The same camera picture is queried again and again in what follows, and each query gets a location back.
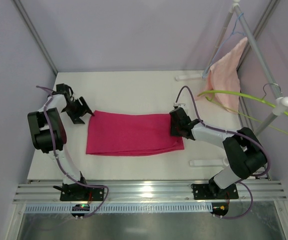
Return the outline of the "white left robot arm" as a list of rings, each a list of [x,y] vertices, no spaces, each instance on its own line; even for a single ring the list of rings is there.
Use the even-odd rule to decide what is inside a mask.
[[[75,166],[66,149],[67,134],[60,117],[66,113],[73,124],[84,125],[84,115],[93,116],[85,99],[74,97],[72,88],[64,83],[52,90],[39,86],[48,93],[47,101],[39,110],[28,113],[28,123],[35,149],[41,150],[52,159],[63,174],[61,186],[54,186],[61,192],[61,201],[83,201],[91,191],[86,180]]]

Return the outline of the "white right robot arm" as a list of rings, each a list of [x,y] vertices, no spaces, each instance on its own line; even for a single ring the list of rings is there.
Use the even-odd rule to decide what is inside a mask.
[[[217,131],[201,120],[191,120],[179,106],[169,114],[172,136],[203,141],[224,149],[226,153],[228,166],[208,183],[191,185],[195,200],[238,199],[236,183],[247,179],[267,164],[262,146],[251,129],[244,127],[236,132]]]

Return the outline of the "pink trousers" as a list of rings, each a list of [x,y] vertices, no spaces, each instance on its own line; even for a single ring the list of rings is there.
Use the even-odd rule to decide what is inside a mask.
[[[141,157],[181,150],[183,139],[171,135],[168,113],[131,115],[97,110],[89,119],[88,155]]]

